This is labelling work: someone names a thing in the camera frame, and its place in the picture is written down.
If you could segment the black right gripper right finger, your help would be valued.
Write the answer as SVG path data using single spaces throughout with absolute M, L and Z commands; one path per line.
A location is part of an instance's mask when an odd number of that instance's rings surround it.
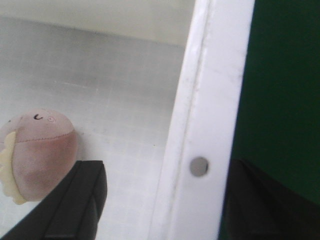
M 230 240 L 320 238 L 320 206 L 242 159 L 230 161 L 223 220 Z

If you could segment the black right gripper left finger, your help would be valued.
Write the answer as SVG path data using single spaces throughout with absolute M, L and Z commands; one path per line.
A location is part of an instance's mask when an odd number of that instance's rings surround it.
M 4 240 L 94 240 L 107 199 L 101 160 L 78 160 L 66 177 Z

